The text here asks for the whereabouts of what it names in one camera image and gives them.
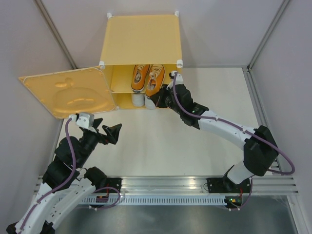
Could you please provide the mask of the yellow cabinet door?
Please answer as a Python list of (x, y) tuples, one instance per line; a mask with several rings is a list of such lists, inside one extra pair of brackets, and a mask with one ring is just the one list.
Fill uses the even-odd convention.
[(20, 77), (21, 83), (57, 119), (70, 114), (100, 113), (115, 104), (99, 67)]

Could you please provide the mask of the yellow plastic shoe cabinet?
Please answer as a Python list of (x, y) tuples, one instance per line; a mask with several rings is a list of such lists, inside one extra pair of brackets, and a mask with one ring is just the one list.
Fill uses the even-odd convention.
[(99, 67), (104, 73), (115, 109), (134, 109), (131, 94), (135, 65), (162, 64), (163, 83), (169, 73), (182, 71), (179, 12), (165, 15), (112, 16), (108, 14)]

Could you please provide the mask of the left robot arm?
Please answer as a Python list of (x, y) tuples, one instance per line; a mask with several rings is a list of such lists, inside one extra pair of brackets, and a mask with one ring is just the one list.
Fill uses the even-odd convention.
[(8, 225), (9, 234), (53, 234), (64, 218), (82, 200), (92, 194), (105, 193), (89, 209), (109, 209), (121, 200), (121, 179), (108, 178), (97, 167), (86, 170), (79, 179), (79, 169), (98, 144), (115, 145), (122, 124), (112, 127), (103, 125), (105, 133), (98, 126), (101, 118), (93, 114), (80, 113), (69, 116), (65, 123), (65, 135), (55, 149), (55, 157), (43, 175), (38, 193), (20, 221)]

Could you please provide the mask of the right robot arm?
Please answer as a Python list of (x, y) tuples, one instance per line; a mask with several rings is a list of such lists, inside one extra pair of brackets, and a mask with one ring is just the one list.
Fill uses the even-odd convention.
[(186, 125), (214, 133), (243, 151), (243, 159), (222, 178), (222, 186), (229, 193), (235, 192), (244, 180), (263, 176), (278, 156), (276, 142), (267, 127), (261, 125), (254, 129), (221, 120), (208, 107), (194, 102), (183, 84), (175, 87), (164, 84), (149, 100), (156, 107), (170, 108), (178, 113)]

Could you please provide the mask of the orange canvas sneaker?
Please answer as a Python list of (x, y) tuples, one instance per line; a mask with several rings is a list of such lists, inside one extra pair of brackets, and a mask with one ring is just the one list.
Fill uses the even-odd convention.
[(145, 86), (146, 76), (149, 72), (149, 64), (135, 65), (133, 70), (133, 78), (131, 88), (134, 93), (140, 93), (143, 91)]
[(162, 64), (153, 64), (149, 71), (149, 78), (146, 87), (146, 96), (151, 97), (156, 94), (164, 81), (165, 78), (165, 68)]

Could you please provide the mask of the white sneaker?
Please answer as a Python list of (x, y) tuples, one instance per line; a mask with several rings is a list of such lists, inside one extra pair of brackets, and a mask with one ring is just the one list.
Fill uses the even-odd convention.
[(144, 95), (144, 104), (147, 109), (154, 110), (156, 108), (153, 101), (146, 94)]
[(145, 99), (143, 93), (132, 93), (132, 104), (135, 107), (143, 107), (145, 105)]

